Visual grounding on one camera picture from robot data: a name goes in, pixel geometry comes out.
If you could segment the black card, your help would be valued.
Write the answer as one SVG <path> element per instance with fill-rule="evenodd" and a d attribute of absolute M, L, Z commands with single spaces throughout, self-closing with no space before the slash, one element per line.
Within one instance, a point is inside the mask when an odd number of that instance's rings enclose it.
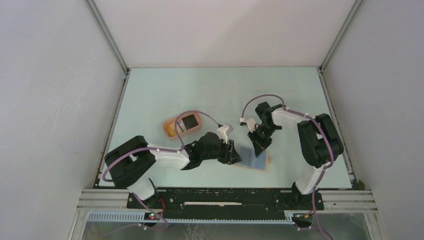
<path fill-rule="evenodd" d="M 199 122 L 194 114 L 187 115 L 180 120 L 180 126 L 184 131 L 190 130 L 199 125 Z"/>

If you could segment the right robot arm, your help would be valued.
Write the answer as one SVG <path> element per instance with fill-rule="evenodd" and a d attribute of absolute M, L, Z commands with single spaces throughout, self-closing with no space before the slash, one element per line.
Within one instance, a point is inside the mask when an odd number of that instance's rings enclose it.
<path fill-rule="evenodd" d="M 254 118 L 240 118 L 240 123 L 248 127 L 247 135 L 252 142 L 255 156 L 260 156 L 272 144 L 275 131 L 288 128 L 298 134 L 306 163 L 294 183 L 296 191 L 291 194 L 290 201 L 295 208 L 304 209 L 310 204 L 310 194 L 317 190 L 322 173 L 344 152 L 343 143 L 331 117 L 326 113 L 312 117 L 283 104 L 270 106 L 267 102 L 260 103 L 255 112 L 261 123 L 257 123 Z"/>

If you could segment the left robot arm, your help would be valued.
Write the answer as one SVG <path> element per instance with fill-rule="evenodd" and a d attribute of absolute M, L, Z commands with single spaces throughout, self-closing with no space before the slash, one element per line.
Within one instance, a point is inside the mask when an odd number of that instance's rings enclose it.
<path fill-rule="evenodd" d="M 208 160 L 233 165 L 242 159 L 232 139 L 221 139 L 213 132 L 207 132 L 182 149 L 149 144 L 142 135 L 137 135 L 105 156 L 107 168 L 102 180 L 113 183 L 118 189 L 128 189 L 145 208 L 153 208 L 158 202 L 158 194 L 153 181 L 145 176 L 150 168 L 188 171 Z"/>

